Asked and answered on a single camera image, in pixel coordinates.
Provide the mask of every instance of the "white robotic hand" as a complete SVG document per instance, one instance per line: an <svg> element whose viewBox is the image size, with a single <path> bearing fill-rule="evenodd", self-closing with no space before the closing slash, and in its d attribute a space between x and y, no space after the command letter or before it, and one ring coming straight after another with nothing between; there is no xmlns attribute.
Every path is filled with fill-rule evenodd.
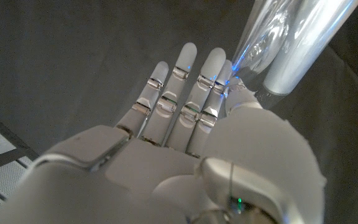
<svg viewBox="0 0 358 224"><path fill-rule="evenodd" d="M232 73L232 64L226 60L223 49L215 48L211 51L171 133L168 133L196 54L197 48L193 43L187 43L182 48L167 87L158 99L141 136L142 140L155 146L163 146L163 141L168 136L166 147L200 157L200 150L218 118L224 98L224 86ZM126 130L131 136L138 136L142 132L167 72L168 65L165 62L158 63L139 99L116 127Z"/></svg>
<svg viewBox="0 0 358 224"><path fill-rule="evenodd" d="M308 143L231 77L223 49L210 53L172 121L195 57L186 44L158 101L165 62L115 127L41 155L0 223L322 223L325 179ZM225 94L227 117L217 121Z"/></svg>

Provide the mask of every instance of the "gray fabric backdrop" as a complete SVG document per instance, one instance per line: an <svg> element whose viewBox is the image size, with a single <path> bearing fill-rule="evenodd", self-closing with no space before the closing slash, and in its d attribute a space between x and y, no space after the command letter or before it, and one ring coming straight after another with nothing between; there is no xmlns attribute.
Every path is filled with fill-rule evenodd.
<svg viewBox="0 0 358 224"><path fill-rule="evenodd" d="M114 125L154 66L172 69L194 42L188 93L211 49L232 57L252 4L0 0L0 121L39 154ZM358 223L358 8L272 110L309 140L328 179L325 222Z"/></svg>

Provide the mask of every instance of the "blue light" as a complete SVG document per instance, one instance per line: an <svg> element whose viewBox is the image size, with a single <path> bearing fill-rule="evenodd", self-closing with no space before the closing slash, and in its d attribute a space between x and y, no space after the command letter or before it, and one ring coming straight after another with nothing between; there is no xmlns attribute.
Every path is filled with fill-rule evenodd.
<svg viewBox="0 0 358 224"><path fill-rule="evenodd" d="M236 71L238 71L238 70L240 69L240 68L239 68L239 64L240 64L240 62L244 59L244 56L245 56L245 54L246 54L248 48L249 48L249 45L248 45L248 46L246 47L246 49L242 52L241 57L240 57L240 60L238 60L237 63L231 67L231 70L233 70L233 71L236 72Z"/></svg>

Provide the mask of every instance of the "robotic finger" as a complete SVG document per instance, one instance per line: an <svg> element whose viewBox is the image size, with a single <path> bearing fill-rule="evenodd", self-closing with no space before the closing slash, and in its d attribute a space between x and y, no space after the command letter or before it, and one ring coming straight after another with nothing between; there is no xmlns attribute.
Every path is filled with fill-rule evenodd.
<svg viewBox="0 0 358 224"><path fill-rule="evenodd" d="M168 80L164 93L157 102L150 121L147 124L142 139L156 146L161 146L172 116L177 108L177 102L186 79L196 59L197 48L193 43L183 46L178 60L173 68L172 75Z"/></svg>
<svg viewBox="0 0 358 224"><path fill-rule="evenodd" d="M226 53L221 48L215 48L209 53L197 82L193 85L190 95L180 111L178 119L167 139L166 146L185 152L188 141L200 117L204 103L214 86L215 80L226 59Z"/></svg>
<svg viewBox="0 0 358 224"><path fill-rule="evenodd" d="M211 93L205 102L204 109L197 121L193 134L191 135L186 150L187 154L194 157L200 157L208 135L215 125L215 122L218 120L219 110L221 109L224 99L225 85L229 83L231 75L232 63L229 60L226 60L215 81Z"/></svg>
<svg viewBox="0 0 358 224"><path fill-rule="evenodd" d="M144 126L145 121L149 117L158 94L168 74L168 64L166 62L159 62L155 67L153 74L147 80L142 93L132 108L121 118L116 127L126 131L130 137L137 137Z"/></svg>

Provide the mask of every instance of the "metal joint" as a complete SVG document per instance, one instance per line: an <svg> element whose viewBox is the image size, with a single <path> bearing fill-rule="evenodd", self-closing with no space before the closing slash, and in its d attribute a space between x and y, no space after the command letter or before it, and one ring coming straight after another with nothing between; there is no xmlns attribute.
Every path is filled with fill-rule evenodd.
<svg viewBox="0 0 358 224"><path fill-rule="evenodd" d="M204 76L202 75L199 75L198 76L198 79L197 81L203 85L205 85L207 88L212 88L215 84L215 81L212 81L212 80L209 80L207 78L205 78Z"/></svg>
<svg viewBox="0 0 358 224"><path fill-rule="evenodd" d="M224 85L218 83L218 82L215 82L215 85L214 85L214 91L215 92L218 92L220 94L224 93Z"/></svg>
<svg viewBox="0 0 358 224"><path fill-rule="evenodd" d="M200 121L207 127L213 128L217 118L209 113L202 112Z"/></svg>
<svg viewBox="0 0 358 224"><path fill-rule="evenodd" d="M136 111L139 111L139 112L141 112L142 114L144 114L146 116L150 115L150 113L151 113L151 110L150 110L149 107L147 107L147 106L145 106L145 105L143 105L141 103L138 103L138 102L136 102L136 103L134 103L132 105L132 109L136 110Z"/></svg>
<svg viewBox="0 0 358 224"><path fill-rule="evenodd" d="M154 78L149 78L147 80L147 84L156 90L160 90L161 87L163 87L163 84L160 83L158 80L155 80Z"/></svg>
<svg viewBox="0 0 358 224"><path fill-rule="evenodd" d="M198 116L200 115L199 112L197 112L196 110L194 110L193 108L185 105L180 113L189 121L191 122L196 122L198 120Z"/></svg>
<svg viewBox="0 0 358 224"><path fill-rule="evenodd" d="M177 103L164 96L161 96L161 98L157 102L157 107L161 108L162 110L165 110L168 113L174 113L177 109Z"/></svg>
<svg viewBox="0 0 358 224"><path fill-rule="evenodd" d="M188 72L178 68L178 67L174 67L172 74L178 78L180 78L181 80L185 80L187 79L187 76L189 75Z"/></svg>

